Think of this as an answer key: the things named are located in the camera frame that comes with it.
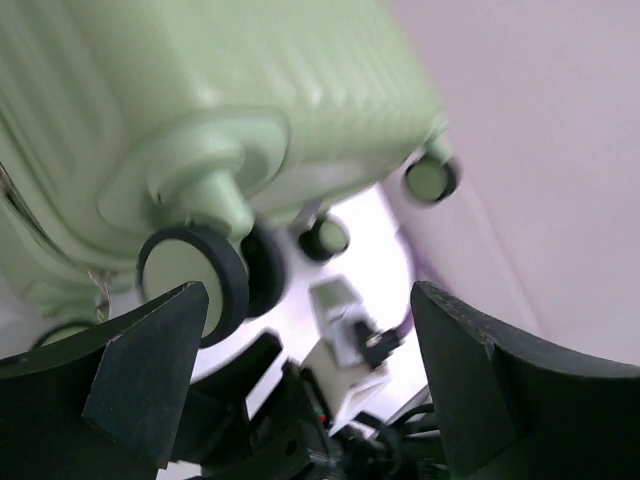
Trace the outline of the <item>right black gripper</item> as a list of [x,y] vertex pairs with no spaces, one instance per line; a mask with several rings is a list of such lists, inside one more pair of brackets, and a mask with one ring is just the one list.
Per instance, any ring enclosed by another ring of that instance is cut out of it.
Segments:
[[255,414],[246,399],[282,351],[279,337],[261,334],[228,364],[189,387],[171,461],[201,467],[203,479],[437,479],[440,436],[423,419],[386,424],[369,413],[369,440],[353,426],[330,436],[331,415],[307,368],[284,363],[282,377]]

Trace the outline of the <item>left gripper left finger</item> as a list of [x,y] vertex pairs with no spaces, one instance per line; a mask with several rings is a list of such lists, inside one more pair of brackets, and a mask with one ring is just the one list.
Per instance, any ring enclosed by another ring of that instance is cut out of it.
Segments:
[[191,282],[1,362],[4,479],[153,479],[167,466],[206,319]]

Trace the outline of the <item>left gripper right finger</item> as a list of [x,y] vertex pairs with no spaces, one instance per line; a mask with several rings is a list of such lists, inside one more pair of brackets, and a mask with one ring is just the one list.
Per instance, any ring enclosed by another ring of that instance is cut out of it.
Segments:
[[635,479],[639,369],[487,315],[430,282],[411,291],[455,479]]

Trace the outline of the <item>green suitcase with blue lining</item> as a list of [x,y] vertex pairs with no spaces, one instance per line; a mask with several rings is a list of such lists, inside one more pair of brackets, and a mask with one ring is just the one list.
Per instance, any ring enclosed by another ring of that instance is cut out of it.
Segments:
[[275,231],[349,242],[329,208],[405,172],[434,204],[459,173],[432,81],[380,1],[5,1],[1,271],[56,325],[120,292],[201,281],[203,347],[272,310]]

